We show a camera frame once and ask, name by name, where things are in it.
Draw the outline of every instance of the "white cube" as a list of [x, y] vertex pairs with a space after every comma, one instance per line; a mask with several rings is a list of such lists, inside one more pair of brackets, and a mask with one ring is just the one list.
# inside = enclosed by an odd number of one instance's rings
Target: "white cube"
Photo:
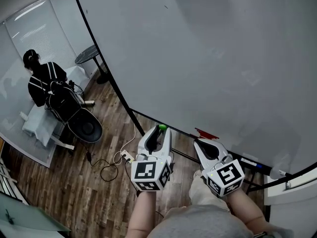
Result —
[[211, 170], [206, 176], [207, 185], [219, 196], [225, 196], [240, 188], [244, 179], [244, 173], [238, 160]]
[[131, 181], [140, 191], [163, 190], [170, 174], [167, 159], [132, 162]]

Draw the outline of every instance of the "white tablecloth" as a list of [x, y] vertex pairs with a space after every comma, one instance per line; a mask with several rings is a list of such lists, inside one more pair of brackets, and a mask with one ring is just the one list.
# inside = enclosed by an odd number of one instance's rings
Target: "white tablecloth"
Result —
[[[68, 80], [72, 80], [79, 85], [83, 90], [86, 88], [89, 78], [86, 76], [83, 68], [74, 66], [65, 70]], [[26, 133], [35, 134], [36, 138], [41, 141], [44, 146], [47, 146], [51, 135], [58, 120], [49, 111], [45, 110], [44, 106], [33, 106], [28, 114], [28, 120], [24, 123], [22, 130]]]

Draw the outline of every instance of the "beige pants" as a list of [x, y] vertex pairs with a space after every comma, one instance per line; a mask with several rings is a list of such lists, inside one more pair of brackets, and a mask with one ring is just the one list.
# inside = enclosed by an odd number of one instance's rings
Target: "beige pants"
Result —
[[[192, 202], [192, 205], [194, 204], [201, 204], [201, 205], [215, 205], [220, 207], [221, 209], [224, 209], [228, 212], [230, 212], [226, 202], [221, 200], [220, 198], [217, 198], [209, 189], [209, 187], [204, 183], [203, 179], [201, 179], [202, 173], [200, 171], [196, 172], [196, 176], [193, 180], [193, 183], [189, 190], [189, 197]], [[184, 211], [186, 207], [182, 208], [172, 208], [168, 211], [165, 218], [169, 218], [174, 214], [179, 214], [182, 211]]]

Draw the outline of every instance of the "black hair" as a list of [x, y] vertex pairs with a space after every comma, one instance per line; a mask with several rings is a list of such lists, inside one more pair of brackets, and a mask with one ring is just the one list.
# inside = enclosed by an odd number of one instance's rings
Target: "black hair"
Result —
[[35, 50], [28, 50], [23, 56], [24, 67], [36, 72], [40, 69], [39, 54]]

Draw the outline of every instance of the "power strip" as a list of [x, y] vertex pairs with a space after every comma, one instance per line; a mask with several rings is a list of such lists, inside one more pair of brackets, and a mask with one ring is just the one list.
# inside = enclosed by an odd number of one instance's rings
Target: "power strip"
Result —
[[121, 156], [123, 158], [125, 158], [128, 162], [132, 163], [132, 161], [134, 161], [134, 158], [131, 156], [131, 154], [129, 154], [126, 150], [123, 150], [121, 152]]

